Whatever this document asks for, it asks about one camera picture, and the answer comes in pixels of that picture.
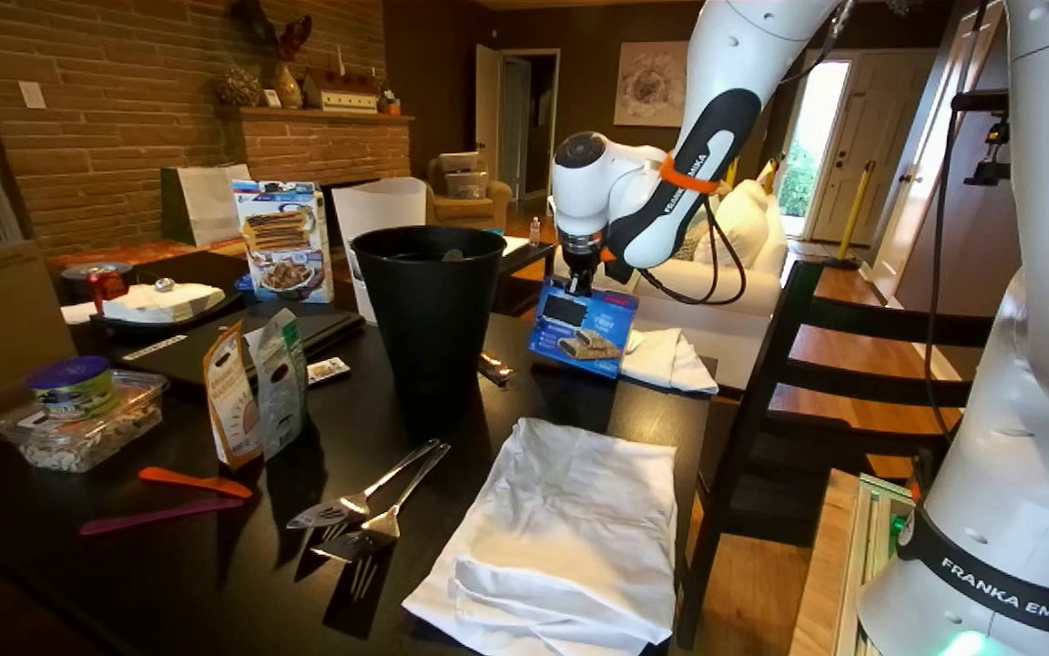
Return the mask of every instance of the package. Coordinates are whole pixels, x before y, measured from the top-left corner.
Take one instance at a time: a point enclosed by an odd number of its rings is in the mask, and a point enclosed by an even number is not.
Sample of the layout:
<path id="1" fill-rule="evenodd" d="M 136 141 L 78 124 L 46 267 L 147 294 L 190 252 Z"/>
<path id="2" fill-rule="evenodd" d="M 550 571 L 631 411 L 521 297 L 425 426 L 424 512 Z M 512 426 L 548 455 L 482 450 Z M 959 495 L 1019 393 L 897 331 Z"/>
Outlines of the package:
<path id="1" fill-rule="evenodd" d="M 563 281 L 542 284 L 529 351 L 542 362 L 619 377 L 638 297 L 619 291 L 567 294 L 563 289 Z"/>
<path id="2" fill-rule="evenodd" d="M 108 373 L 114 404 L 105 411 L 52 411 L 39 398 L 0 415 L 0 433 L 39 471 L 83 473 L 125 445 L 162 426 L 169 377 L 148 373 Z"/>
<path id="3" fill-rule="evenodd" d="M 267 459 L 304 433 L 307 419 L 307 353 L 290 311 L 278 311 L 261 329 L 243 331 L 248 362 L 258 377 L 258 438 Z"/>
<path id="4" fill-rule="evenodd" d="M 324 193 L 318 181 L 238 179 L 232 203 L 258 297 L 335 297 Z"/>
<path id="5" fill-rule="evenodd" d="M 204 398 L 217 459 L 238 471 L 261 455 L 258 402 L 243 373 L 239 329 L 221 329 L 204 353 Z"/>

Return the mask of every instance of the chair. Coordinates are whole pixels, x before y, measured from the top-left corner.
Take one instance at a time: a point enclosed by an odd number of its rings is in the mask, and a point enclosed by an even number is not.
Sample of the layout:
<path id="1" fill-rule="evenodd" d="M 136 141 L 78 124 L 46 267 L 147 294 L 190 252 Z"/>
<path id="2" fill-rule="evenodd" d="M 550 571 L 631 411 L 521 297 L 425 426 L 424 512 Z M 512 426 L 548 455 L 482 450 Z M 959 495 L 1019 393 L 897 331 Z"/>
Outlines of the chair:
<path id="1" fill-rule="evenodd" d="M 482 230 L 508 234 L 512 187 L 500 179 L 482 181 L 482 170 L 469 170 L 476 187 L 455 188 L 444 176 L 442 156 L 425 162 L 425 179 L 430 179 L 430 195 L 425 195 L 430 226 L 482 226 Z"/>
<path id="2" fill-rule="evenodd" d="M 805 331 L 858 339 L 863 351 L 918 351 L 934 331 L 935 347 L 981 351 L 990 317 L 934 317 L 821 294 L 832 261 L 793 261 L 781 291 L 767 334 L 740 404 L 713 419 L 697 500 L 702 522 L 684 562 L 684 596 L 676 609 L 676 641 L 691 643 L 709 565 L 723 532 L 811 543 L 826 471 L 875 473 L 875 455 L 934 459 L 945 455 L 950 422 L 965 407 L 969 375 L 892 375 L 875 367 L 824 365 L 797 357 Z M 781 398 L 809 390 L 848 398 L 851 404 L 892 404 L 892 411 L 929 411 L 929 430 L 858 426 L 839 415 L 781 407 Z"/>

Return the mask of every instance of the wooden floor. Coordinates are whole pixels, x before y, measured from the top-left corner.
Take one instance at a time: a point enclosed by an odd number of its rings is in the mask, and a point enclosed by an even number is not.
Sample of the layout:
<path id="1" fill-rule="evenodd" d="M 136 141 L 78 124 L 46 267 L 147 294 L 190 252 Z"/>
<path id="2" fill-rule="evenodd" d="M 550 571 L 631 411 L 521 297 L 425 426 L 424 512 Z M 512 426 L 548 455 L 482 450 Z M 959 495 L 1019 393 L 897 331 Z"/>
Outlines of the wooden floor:
<path id="1" fill-rule="evenodd" d="M 878 301 L 878 294 L 857 275 L 834 275 L 826 294 Z M 834 357 L 875 373 L 920 373 L 920 357 L 907 351 L 858 347 L 839 334 L 801 334 L 797 353 Z M 892 415 L 884 407 L 848 404 L 834 398 L 781 393 L 786 407 L 821 407 L 851 422 L 900 422 L 935 433 L 934 415 Z M 757 540 L 723 540 L 709 592 L 702 609 L 701 641 L 680 656 L 781 656 L 792 651 L 792 631 L 805 590 L 809 550 Z M 0 580 L 0 651 L 95 651 L 78 631 L 34 605 L 22 590 Z"/>

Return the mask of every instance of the blue package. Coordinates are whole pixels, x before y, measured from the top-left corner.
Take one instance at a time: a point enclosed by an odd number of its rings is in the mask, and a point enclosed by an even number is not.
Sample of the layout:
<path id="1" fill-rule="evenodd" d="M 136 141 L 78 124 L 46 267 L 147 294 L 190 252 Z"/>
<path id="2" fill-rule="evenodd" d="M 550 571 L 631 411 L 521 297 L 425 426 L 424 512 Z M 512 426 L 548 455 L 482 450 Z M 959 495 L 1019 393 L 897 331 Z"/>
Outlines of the blue package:
<path id="1" fill-rule="evenodd" d="M 593 373 L 601 377 L 619 377 L 635 312 L 635 294 L 567 294 L 563 281 L 548 281 L 538 291 L 538 317 L 529 334 L 529 353 Z"/>

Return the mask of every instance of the white cloth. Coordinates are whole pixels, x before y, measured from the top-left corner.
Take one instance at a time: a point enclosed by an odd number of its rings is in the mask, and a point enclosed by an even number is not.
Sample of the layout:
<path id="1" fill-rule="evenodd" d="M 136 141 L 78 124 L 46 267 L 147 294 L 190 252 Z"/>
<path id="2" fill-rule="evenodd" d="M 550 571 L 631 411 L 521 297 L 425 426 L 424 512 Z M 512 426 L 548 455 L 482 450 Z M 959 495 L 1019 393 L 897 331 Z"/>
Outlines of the white cloth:
<path id="1" fill-rule="evenodd" d="M 674 518 L 674 447 L 519 419 L 403 609 L 476 651 L 642 651 L 674 623 Z"/>
<path id="2" fill-rule="evenodd" d="M 680 334 L 680 329 L 631 329 L 623 375 L 662 390 L 716 393 L 713 375 L 706 373 L 697 347 Z"/>

